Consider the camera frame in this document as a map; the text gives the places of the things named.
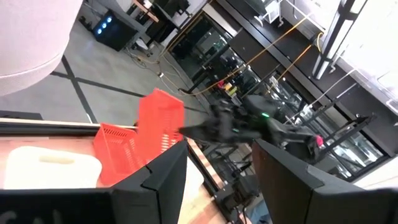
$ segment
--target red basket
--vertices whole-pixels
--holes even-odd
[[[145,151],[137,150],[136,138],[135,131],[101,124],[94,138],[94,151],[102,163],[101,181],[105,186],[117,184],[151,158]]]
[[[137,147],[150,162],[182,140],[178,129],[184,124],[184,104],[168,93],[155,89],[139,102]]]

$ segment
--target plastic basket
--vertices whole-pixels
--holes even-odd
[[[178,129],[184,124],[184,105],[179,99],[155,89],[139,102],[137,146],[150,162],[182,140]]]
[[[101,124],[94,138],[94,151],[102,163],[100,177],[105,186],[117,184],[146,165],[149,155],[137,150],[136,138],[133,130]]]

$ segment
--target gray floor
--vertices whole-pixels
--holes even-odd
[[[187,88],[192,83],[169,55],[167,58],[177,67],[180,75],[177,75],[164,58],[160,64],[162,71],[173,84],[156,75],[160,71],[159,65],[146,63],[147,68],[140,68],[124,52],[117,52],[95,41],[93,36],[76,22],[70,34],[65,57],[74,76],[114,88],[109,90],[82,82],[78,84],[99,123],[132,125],[138,119],[140,98],[136,95],[147,95],[154,88],[181,99],[187,108],[207,110],[207,102],[202,98],[199,97],[199,101],[195,97],[182,96],[178,92],[177,87]],[[67,74],[62,63],[55,71]],[[133,92],[135,95],[121,93],[115,88]],[[0,97],[0,110],[40,113],[44,119],[53,121],[90,122],[71,80],[54,75],[49,75],[25,90]],[[201,123],[205,117],[206,113],[185,110],[186,124]]]

